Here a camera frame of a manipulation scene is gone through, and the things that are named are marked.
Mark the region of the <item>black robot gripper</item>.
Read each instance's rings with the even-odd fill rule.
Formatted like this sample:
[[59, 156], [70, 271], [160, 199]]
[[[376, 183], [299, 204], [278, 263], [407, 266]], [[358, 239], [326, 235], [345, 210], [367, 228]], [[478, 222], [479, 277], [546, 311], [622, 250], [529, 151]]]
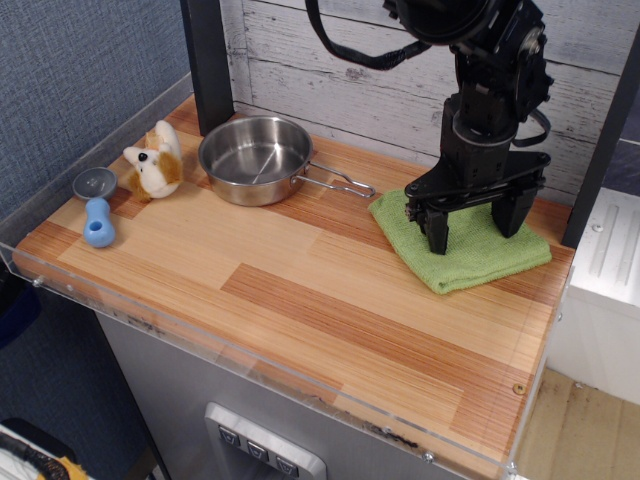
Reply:
[[492, 219], [505, 238], [521, 228], [537, 192], [543, 187], [550, 156], [513, 151], [508, 140], [478, 144], [443, 130], [436, 166], [405, 187], [407, 216], [424, 222], [432, 253], [445, 255], [448, 213], [492, 204]]

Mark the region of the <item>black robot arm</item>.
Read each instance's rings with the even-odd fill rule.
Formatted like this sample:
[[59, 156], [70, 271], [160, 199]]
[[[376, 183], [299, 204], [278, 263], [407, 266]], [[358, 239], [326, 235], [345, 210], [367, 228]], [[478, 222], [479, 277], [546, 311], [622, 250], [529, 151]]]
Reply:
[[443, 255], [448, 216], [490, 204], [500, 233], [523, 224], [550, 162], [529, 146], [550, 123], [539, 111], [553, 83], [546, 72], [541, 10], [531, 1], [387, 1], [390, 16], [425, 46], [455, 56], [457, 93], [444, 102], [440, 159], [405, 188], [406, 214]]

